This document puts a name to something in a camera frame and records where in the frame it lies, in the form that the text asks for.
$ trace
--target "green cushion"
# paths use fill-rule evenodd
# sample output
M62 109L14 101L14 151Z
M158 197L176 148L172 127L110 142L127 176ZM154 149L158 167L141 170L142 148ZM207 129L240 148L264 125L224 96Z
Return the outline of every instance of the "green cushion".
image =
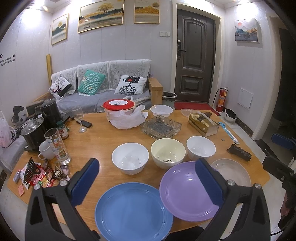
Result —
M81 80L78 91L81 93L94 95L97 93L105 79L106 75L92 70L87 70L83 79Z

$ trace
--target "red doormat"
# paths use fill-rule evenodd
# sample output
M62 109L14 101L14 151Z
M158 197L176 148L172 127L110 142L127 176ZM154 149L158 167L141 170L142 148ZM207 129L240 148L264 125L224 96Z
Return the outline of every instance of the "red doormat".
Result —
M206 103L194 103L194 102L175 101L174 108L176 110L180 110L180 109L211 110L216 115L220 115L209 104L206 104Z

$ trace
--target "door handle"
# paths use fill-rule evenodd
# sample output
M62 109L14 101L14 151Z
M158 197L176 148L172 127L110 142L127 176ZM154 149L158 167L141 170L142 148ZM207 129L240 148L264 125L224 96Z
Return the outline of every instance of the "door handle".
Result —
M181 49L181 41L178 40L178 46L177 46L177 60L180 60L180 59L181 59L181 52L187 52L187 51Z

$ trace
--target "glass ashtray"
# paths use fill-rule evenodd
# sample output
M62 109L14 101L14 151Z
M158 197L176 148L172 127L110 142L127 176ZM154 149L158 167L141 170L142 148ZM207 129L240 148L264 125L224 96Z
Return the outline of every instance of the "glass ashtray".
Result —
M157 115L140 125L141 131L158 140L172 138L181 130L182 124L162 115Z

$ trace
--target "purple plate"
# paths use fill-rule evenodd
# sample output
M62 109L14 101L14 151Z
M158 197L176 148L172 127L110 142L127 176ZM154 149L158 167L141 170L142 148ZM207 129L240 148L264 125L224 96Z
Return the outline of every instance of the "purple plate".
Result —
M200 222L215 216L214 205L195 172L195 161L183 162L170 168L159 187L164 206L175 217Z

